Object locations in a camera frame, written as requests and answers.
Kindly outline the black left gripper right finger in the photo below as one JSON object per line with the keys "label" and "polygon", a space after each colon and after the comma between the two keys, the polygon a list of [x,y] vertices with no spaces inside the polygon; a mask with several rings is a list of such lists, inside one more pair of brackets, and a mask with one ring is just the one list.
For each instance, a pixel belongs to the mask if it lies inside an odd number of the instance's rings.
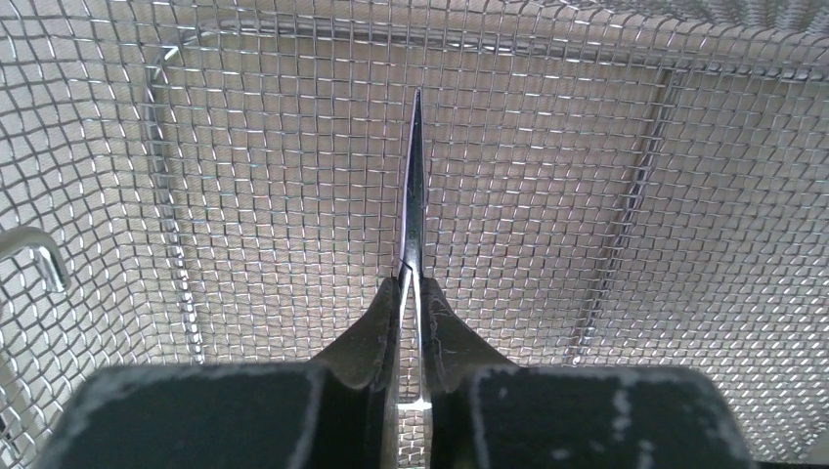
{"label": "black left gripper right finger", "polygon": [[434,468],[748,468],[702,373],[663,366],[520,366],[420,287]]}

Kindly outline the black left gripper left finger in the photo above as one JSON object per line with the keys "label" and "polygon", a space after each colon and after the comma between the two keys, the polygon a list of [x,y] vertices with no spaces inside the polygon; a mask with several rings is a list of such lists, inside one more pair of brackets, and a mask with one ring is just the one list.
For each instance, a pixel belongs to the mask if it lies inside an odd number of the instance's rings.
{"label": "black left gripper left finger", "polygon": [[400,289],[306,362],[126,365],[70,398],[40,468],[393,468]]}

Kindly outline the metal surgical instrument tray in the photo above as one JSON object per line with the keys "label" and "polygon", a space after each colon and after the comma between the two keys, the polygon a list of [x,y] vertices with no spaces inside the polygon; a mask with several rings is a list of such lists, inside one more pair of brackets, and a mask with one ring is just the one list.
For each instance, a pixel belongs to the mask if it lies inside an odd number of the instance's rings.
{"label": "metal surgical instrument tray", "polygon": [[5,1],[1,464],[95,369],[303,361],[424,268],[529,365],[684,365],[828,443],[824,1]]}

